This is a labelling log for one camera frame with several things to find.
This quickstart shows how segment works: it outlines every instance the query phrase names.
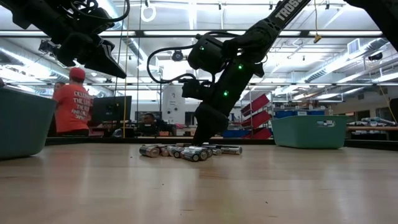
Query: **battery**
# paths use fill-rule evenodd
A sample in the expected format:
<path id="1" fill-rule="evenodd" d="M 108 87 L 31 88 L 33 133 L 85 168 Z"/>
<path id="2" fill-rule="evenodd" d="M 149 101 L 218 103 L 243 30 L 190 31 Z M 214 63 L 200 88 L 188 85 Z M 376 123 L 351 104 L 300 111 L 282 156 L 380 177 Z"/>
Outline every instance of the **battery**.
<path id="1" fill-rule="evenodd" d="M 171 156 L 178 159 L 178 158 L 181 158 L 181 152 L 183 150 L 184 150 L 184 148 L 175 146 L 171 150 L 169 150 L 169 153 Z"/>
<path id="2" fill-rule="evenodd" d="M 159 156 L 160 149 L 154 146 L 141 146 L 139 148 L 139 153 L 143 156 L 156 158 Z"/>
<path id="3" fill-rule="evenodd" d="M 211 156 L 213 156 L 213 150 L 212 149 L 206 149 L 207 150 L 207 155 L 210 158 Z"/>
<path id="4" fill-rule="evenodd" d="M 219 155 L 221 155 L 221 153 L 223 153 L 223 152 L 221 152 L 221 149 L 212 149 L 213 150 L 213 155 L 216 155 L 216 156 L 219 156 Z"/>
<path id="5" fill-rule="evenodd" d="M 206 148 L 204 147 L 197 147 L 197 146 L 190 146 L 190 147 L 186 147 L 185 150 L 187 151 L 199 151 L 200 152 L 200 160 L 201 161 L 206 161 L 207 158 L 209 158 L 209 154 Z"/>
<path id="6" fill-rule="evenodd" d="M 243 152 L 242 146 L 221 146 L 220 149 L 223 154 L 241 155 Z"/>
<path id="7" fill-rule="evenodd" d="M 200 159 L 200 153 L 201 151 L 184 150 L 181 152 L 181 158 L 191 162 L 198 162 Z"/>
<path id="8" fill-rule="evenodd" d="M 169 150 L 167 149 L 167 147 L 162 147 L 160 148 L 160 153 L 162 156 L 167 157 L 170 155 Z"/>

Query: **wall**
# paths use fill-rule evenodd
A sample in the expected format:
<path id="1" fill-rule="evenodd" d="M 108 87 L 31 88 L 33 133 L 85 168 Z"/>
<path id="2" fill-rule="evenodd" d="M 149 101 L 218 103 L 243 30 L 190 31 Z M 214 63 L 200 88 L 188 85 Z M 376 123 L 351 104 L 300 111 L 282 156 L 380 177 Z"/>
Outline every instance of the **wall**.
<path id="1" fill-rule="evenodd" d="M 364 93 L 365 98 L 363 100 L 358 100 L 358 96 L 355 95 L 354 98 L 345 99 L 344 103 L 332 105 L 333 114 L 370 110 L 371 117 L 376 116 L 378 108 L 387 107 L 387 101 L 384 96 L 380 95 L 376 90 L 378 89 L 375 88 L 375 91 Z M 398 88 L 389 87 L 386 96 L 391 99 L 398 98 Z"/>

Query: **red cap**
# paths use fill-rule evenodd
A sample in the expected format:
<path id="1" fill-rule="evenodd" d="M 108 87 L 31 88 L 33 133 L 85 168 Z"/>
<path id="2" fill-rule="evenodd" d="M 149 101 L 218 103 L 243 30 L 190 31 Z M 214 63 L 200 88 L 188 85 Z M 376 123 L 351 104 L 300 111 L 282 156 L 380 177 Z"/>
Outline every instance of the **red cap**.
<path id="1" fill-rule="evenodd" d="M 84 80 L 86 78 L 86 73 L 81 68 L 71 68 L 69 71 L 69 77 L 78 78 Z"/>

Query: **computer monitor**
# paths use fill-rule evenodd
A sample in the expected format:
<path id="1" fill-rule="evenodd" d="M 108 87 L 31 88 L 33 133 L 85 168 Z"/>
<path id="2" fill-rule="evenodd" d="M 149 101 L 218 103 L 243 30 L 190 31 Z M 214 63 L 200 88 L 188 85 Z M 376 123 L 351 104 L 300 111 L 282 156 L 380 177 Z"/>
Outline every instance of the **computer monitor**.
<path id="1" fill-rule="evenodd" d="M 131 96 L 126 96 L 126 117 L 124 117 L 124 96 L 94 98 L 91 122 L 130 120 Z"/>

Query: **security camera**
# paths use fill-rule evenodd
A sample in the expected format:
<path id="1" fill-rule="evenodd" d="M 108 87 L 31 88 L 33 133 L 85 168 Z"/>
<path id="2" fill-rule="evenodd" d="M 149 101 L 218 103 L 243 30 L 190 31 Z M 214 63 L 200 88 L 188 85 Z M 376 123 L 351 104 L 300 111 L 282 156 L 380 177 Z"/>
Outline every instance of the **security camera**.
<path id="1" fill-rule="evenodd" d="M 181 52 L 181 50 L 176 50 L 173 55 L 172 55 L 172 60 L 174 62 L 180 62 L 184 59 L 184 54 Z"/>

